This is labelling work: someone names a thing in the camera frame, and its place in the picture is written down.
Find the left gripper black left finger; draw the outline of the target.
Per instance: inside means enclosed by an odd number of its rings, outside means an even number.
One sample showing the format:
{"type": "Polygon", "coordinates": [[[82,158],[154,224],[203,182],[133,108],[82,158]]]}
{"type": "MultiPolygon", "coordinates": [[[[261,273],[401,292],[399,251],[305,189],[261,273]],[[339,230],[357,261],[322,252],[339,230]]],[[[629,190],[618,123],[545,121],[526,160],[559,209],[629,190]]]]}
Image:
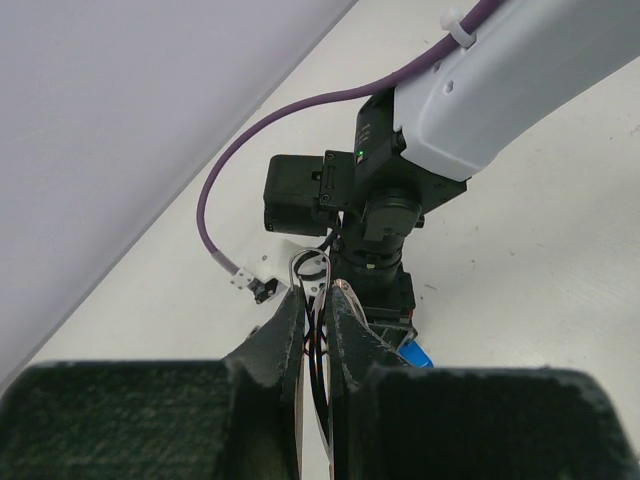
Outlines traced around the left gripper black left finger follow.
{"type": "Polygon", "coordinates": [[[5,479],[297,479],[305,297],[218,360],[46,362],[1,399],[5,479]]]}

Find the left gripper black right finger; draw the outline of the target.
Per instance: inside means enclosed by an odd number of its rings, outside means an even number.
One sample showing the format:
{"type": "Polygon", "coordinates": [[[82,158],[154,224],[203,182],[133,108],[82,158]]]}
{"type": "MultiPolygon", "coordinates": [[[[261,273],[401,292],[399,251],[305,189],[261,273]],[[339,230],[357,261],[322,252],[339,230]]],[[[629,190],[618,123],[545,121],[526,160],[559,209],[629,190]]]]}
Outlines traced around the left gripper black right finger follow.
{"type": "Polygon", "coordinates": [[[557,368],[419,368],[377,336],[349,284],[327,291],[335,479],[635,479],[595,379],[557,368]]]}

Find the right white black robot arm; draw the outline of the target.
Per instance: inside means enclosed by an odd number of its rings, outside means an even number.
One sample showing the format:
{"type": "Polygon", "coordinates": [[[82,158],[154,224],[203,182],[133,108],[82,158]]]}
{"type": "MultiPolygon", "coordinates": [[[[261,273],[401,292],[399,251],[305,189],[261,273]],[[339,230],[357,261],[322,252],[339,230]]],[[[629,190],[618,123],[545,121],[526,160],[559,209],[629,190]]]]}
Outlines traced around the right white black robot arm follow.
{"type": "Polygon", "coordinates": [[[441,43],[367,91],[351,151],[274,156],[264,189],[268,231],[336,233],[333,277],[399,349],[416,335],[405,238],[523,132],[639,54],[635,1],[481,1],[441,25],[441,43]]]}

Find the key with blue tag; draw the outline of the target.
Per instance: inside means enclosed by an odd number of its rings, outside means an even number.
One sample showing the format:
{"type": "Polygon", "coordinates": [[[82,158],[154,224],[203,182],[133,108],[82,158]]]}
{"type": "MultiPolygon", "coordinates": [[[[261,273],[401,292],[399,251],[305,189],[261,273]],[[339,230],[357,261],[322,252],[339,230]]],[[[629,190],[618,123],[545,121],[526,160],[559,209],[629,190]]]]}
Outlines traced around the key with blue tag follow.
{"type": "Polygon", "coordinates": [[[415,340],[398,350],[399,354],[411,365],[418,368],[433,368],[434,363],[427,352],[415,340]]]}

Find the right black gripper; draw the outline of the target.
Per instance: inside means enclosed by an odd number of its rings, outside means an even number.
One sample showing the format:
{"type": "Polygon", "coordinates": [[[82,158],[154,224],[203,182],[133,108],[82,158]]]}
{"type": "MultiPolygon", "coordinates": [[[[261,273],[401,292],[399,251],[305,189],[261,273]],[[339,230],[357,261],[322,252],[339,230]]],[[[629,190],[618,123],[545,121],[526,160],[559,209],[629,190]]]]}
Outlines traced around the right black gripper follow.
{"type": "Polygon", "coordinates": [[[334,277],[353,289],[369,328],[396,350],[416,337],[412,318],[416,300],[411,275],[401,260],[383,268],[358,265],[334,255],[334,277]]]}

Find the metal keyring with keys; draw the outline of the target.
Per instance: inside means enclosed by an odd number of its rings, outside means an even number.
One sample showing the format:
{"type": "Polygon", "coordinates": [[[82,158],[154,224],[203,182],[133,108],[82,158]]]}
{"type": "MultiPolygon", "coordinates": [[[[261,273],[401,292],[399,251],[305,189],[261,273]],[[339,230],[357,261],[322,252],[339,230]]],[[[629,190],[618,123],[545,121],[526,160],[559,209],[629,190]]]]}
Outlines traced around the metal keyring with keys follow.
{"type": "Polygon", "coordinates": [[[305,247],[289,261],[291,288],[303,293],[306,333],[304,353],[307,357],[311,396],[320,437],[329,464],[329,476],[333,478],[333,452],[331,422],[325,359],[328,357],[328,341],[325,333],[324,309],[326,294],[331,281],[329,256],[319,248],[305,247]]]}

